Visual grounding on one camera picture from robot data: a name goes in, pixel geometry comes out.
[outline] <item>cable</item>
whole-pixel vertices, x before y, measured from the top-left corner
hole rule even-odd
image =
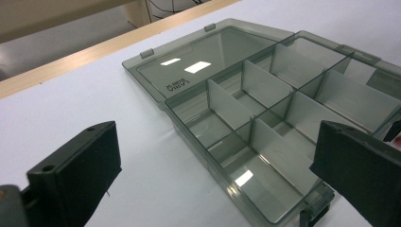
[[[198,2],[196,0],[192,0],[197,6],[200,4],[203,4],[203,2],[201,0],[198,0]]]
[[[179,10],[179,11],[170,11],[170,10],[161,9],[161,8],[159,8],[156,4],[154,4],[151,0],[149,0],[149,2],[150,2],[155,8],[157,8],[158,10],[163,11],[163,12],[171,12],[171,13],[182,12],[182,10]]]
[[[156,15],[153,15],[153,16],[156,18],[159,18],[159,19],[165,19],[164,17],[160,17],[160,16],[156,16]]]
[[[151,16],[150,16],[150,10],[149,10],[148,1],[145,1],[145,5],[147,5],[147,11],[148,11],[148,16],[149,16],[149,22],[151,23]]]

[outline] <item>tackle box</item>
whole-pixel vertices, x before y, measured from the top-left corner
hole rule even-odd
[[[306,31],[227,19],[123,66],[255,226],[327,211],[309,170],[322,120],[382,139],[401,117],[398,66]]]

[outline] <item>compartment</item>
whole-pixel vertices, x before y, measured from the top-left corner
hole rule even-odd
[[[357,83],[336,71],[324,75],[317,101],[375,132],[401,106],[401,102],[371,87]]]
[[[219,85],[253,115],[263,113],[292,92],[291,86],[248,60],[242,62],[239,71],[232,76],[231,72],[222,72],[225,80]]]
[[[272,74],[295,88],[302,87],[344,58],[328,48],[296,37],[275,46],[270,66]]]
[[[247,123],[253,116],[210,79],[203,86],[202,93],[172,110],[206,148]]]
[[[259,118],[310,160],[314,157],[322,120],[339,122],[360,129],[356,124],[300,92],[283,99],[262,113]]]
[[[321,182],[308,169],[312,162],[259,119],[209,152],[271,223],[293,211]]]
[[[347,69],[343,74],[354,82],[366,85],[401,100],[400,75],[397,76],[381,68],[354,59],[347,65]]]

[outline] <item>white table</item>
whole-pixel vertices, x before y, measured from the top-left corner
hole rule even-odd
[[[401,2],[243,0],[0,99],[0,184],[83,129],[115,120],[123,171],[87,226],[249,226],[121,62],[226,18],[307,30],[401,65]],[[296,220],[290,225],[296,226]],[[317,226],[369,226],[341,196]]]

